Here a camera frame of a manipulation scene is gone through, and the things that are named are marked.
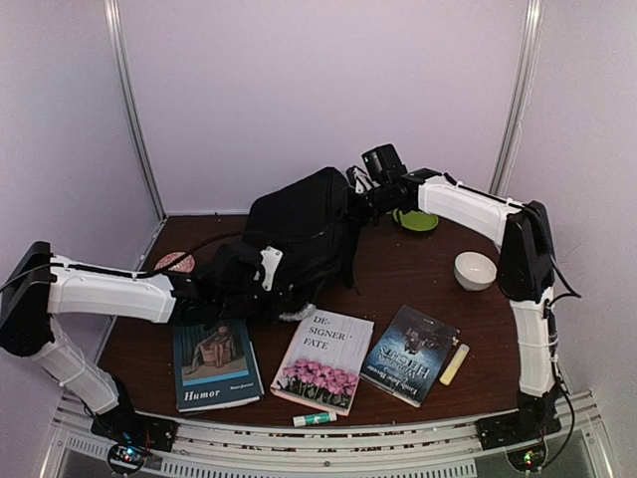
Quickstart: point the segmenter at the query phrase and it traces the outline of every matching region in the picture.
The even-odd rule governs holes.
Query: book
[[[245,320],[177,327],[173,353],[179,411],[229,408],[259,400],[263,385]]]
[[[270,390],[312,408],[349,415],[373,326],[316,310],[299,323]]]
[[[365,359],[360,376],[420,407],[458,334],[458,330],[402,306]]]

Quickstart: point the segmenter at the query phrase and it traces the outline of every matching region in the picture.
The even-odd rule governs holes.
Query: robotic arm
[[[396,208],[421,210],[469,227],[501,248],[498,281],[514,311],[522,363],[519,410],[478,422],[483,447],[533,439],[545,428],[558,430],[554,259],[543,205],[491,196],[430,169],[407,172],[391,144],[363,159],[368,175],[358,168],[347,172],[352,215],[364,221]],[[38,242],[2,294],[0,347],[37,362],[77,395],[94,417],[95,431],[138,446],[149,438],[151,448],[169,450],[175,423],[135,413],[123,383],[87,361],[52,316],[83,312],[189,325],[275,310],[273,301],[284,300],[273,280],[282,256],[272,246],[257,251],[243,243],[224,244],[193,275],[135,273],[56,256],[48,243]]]

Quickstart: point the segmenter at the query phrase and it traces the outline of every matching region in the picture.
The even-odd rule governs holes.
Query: vertical aluminum profile
[[[119,3],[118,0],[105,0],[106,8],[106,24],[108,26],[108,34],[112,43],[112,50],[115,55],[117,72],[119,73],[119,83],[121,85],[121,93],[123,95],[126,107],[126,115],[128,119],[128,128],[135,147],[137,159],[141,166],[141,172],[146,185],[146,189],[150,194],[152,206],[159,221],[166,217],[166,212],[159,196],[159,190],[155,177],[150,167],[148,159],[148,151],[141,133],[141,125],[139,124],[139,115],[137,106],[135,105],[134,95],[132,93],[132,84],[130,82],[130,73],[128,70],[128,61],[126,59],[126,49],[123,41],[123,32],[121,30],[121,22],[119,19]]]
[[[529,0],[527,5],[527,19],[520,47],[514,94],[509,108],[505,133],[500,145],[496,170],[489,188],[489,192],[499,196],[506,193],[520,142],[522,115],[531,93],[543,8],[543,0]]]

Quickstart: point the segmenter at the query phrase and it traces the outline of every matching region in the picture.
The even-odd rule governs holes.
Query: white wall
[[[527,2],[120,2],[132,83],[171,213],[247,211],[393,142],[488,188]]]
[[[637,4],[549,1],[508,194],[543,201],[582,301],[557,306],[560,355],[637,467]]]
[[[155,227],[102,0],[0,2],[0,282],[35,240],[132,267]],[[61,318],[95,353],[105,318]],[[0,475],[35,476],[60,391],[0,350]]]

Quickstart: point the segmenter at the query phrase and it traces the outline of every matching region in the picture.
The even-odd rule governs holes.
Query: dark blue book
[[[456,329],[402,306],[363,362],[360,376],[419,407],[457,336]]]
[[[177,409],[240,406],[263,397],[263,386],[245,320],[212,328],[178,327],[173,352]]]

